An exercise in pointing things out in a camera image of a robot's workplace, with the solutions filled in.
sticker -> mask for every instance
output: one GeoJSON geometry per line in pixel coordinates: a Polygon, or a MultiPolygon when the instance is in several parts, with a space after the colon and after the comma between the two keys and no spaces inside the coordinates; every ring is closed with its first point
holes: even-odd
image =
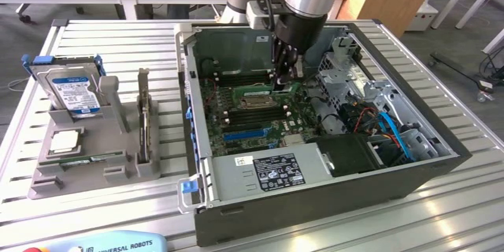
{"type": "Polygon", "coordinates": [[[270,95],[270,91],[250,91],[248,93],[244,93],[244,97],[248,96],[267,96],[270,95]]]}
{"type": "Polygon", "coordinates": [[[268,42],[270,37],[267,35],[262,35],[255,38],[255,42],[268,42]]]}
{"type": "Polygon", "coordinates": [[[252,160],[254,160],[254,156],[240,156],[239,158],[235,158],[236,166],[251,165],[252,160]]]}
{"type": "Polygon", "coordinates": [[[91,82],[87,77],[56,78],[54,84],[63,103],[72,113],[94,113],[100,110],[96,95],[88,90],[91,82]]]}
{"type": "Polygon", "coordinates": [[[254,167],[263,191],[307,183],[294,153],[255,159],[254,167]]]}
{"type": "Polygon", "coordinates": [[[490,89],[494,88],[494,85],[492,85],[491,83],[486,82],[486,81],[482,81],[482,80],[480,80],[480,84],[482,84],[482,86],[484,86],[486,88],[490,88],[490,89]]]}

